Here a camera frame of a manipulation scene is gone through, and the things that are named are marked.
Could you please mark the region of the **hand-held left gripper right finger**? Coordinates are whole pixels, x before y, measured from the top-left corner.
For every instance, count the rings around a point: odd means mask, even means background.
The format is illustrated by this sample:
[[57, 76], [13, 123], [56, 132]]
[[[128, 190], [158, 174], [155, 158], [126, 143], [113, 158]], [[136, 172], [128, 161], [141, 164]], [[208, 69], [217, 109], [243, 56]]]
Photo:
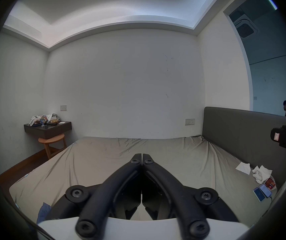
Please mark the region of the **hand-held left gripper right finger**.
[[184, 240], [207, 237], [207, 219], [239, 222], [216, 190], [184, 186], [148, 154], [143, 154], [142, 204], [154, 221], [177, 219]]

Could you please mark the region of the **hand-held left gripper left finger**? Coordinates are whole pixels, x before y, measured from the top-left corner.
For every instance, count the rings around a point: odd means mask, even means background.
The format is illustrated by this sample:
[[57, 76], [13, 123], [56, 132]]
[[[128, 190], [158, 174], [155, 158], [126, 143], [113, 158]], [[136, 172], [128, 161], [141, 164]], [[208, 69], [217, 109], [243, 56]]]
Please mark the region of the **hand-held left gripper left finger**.
[[45, 220], [79, 217], [73, 228], [80, 238], [103, 238], [109, 217], [130, 220], [141, 204], [141, 169], [135, 154], [102, 184], [69, 187]]

